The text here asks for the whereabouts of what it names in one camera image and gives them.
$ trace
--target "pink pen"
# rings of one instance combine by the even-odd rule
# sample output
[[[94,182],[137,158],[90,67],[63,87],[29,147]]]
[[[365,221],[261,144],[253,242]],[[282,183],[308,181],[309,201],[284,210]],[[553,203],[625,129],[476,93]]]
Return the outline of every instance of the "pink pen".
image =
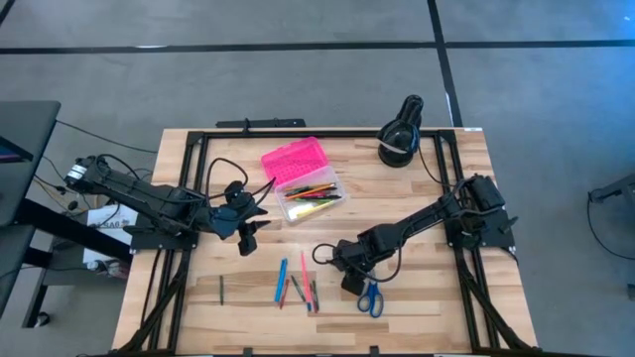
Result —
[[[309,277],[307,276],[307,261],[305,260],[305,252],[300,252],[302,259],[302,280],[305,283],[305,297],[307,297],[307,306],[313,304],[313,296],[311,295],[311,289],[309,288]]]

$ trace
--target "black desk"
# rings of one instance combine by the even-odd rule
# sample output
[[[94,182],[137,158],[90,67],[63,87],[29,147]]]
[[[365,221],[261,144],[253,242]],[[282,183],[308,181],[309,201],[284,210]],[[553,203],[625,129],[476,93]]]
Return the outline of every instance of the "black desk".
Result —
[[[0,276],[11,272],[0,278],[0,316],[22,264],[45,269],[41,273],[24,327],[35,325],[49,285],[68,285],[64,276],[90,275],[88,272],[71,271],[47,274],[46,268],[64,266],[68,254],[54,255],[53,252],[31,248],[36,229],[77,244],[74,250],[70,250],[71,253],[86,247],[126,263],[132,262],[126,244],[25,198],[55,128],[60,106],[55,101],[0,102],[0,133],[33,155],[30,162],[0,164]]]

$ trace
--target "plastic container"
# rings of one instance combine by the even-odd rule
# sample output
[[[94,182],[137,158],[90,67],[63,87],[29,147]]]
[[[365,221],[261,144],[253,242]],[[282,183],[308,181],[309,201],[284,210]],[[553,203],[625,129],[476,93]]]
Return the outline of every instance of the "plastic container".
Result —
[[[328,195],[337,195],[340,198],[323,202],[319,200],[287,199],[286,197],[286,194],[291,188],[318,186],[323,183],[334,183],[333,190],[328,191]],[[333,207],[334,205],[346,200],[346,191],[344,190],[344,186],[337,178],[335,170],[330,166],[322,167],[302,177],[280,184],[275,188],[275,194],[276,198],[278,198],[278,203],[280,203],[280,207],[282,207],[282,211],[285,214],[285,218],[287,218],[290,222],[307,217],[313,213],[322,211],[325,208]]]
[[[274,192],[288,221],[294,222],[346,200],[346,192],[318,139],[309,137],[274,150],[261,158],[267,178],[276,178]],[[329,201],[288,199],[291,188],[332,183]]]

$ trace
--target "blue pen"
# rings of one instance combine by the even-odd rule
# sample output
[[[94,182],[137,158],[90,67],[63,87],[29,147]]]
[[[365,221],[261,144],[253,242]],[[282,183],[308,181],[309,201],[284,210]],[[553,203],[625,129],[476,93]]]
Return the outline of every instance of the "blue pen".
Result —
[[[287,276],[287,258],[282,260],[280,265],[280,277],[278,277],[278,288],[276,289],[276,302],[280,302],[280,295],[282,294],[282,285],[285,282]]]

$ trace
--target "paper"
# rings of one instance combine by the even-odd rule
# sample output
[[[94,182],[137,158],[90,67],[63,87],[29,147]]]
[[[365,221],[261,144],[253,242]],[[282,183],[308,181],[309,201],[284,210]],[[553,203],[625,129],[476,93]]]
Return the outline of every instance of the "paper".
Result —
[[[107,205],[97,209],[91,209],[88,211],[88,219],[86,220],[87,225],[100,225],[105,220],[100,228],[97,230],[105,235],[108,235],[120,242],[126,243],[130,245],[130,240],[132,236],[126,232],[124,232],[123,227],[134,225],[137,221],[137,211],[132,210],[131,208],[126,207],[121,204],[119,206],[119,211],[113,215],[117,211],[117,205]],[[90,263],[94,261],[108,261],[112,258],[105,256],[101,253],[97,253],[90,249],[83,250],[83,263]]]

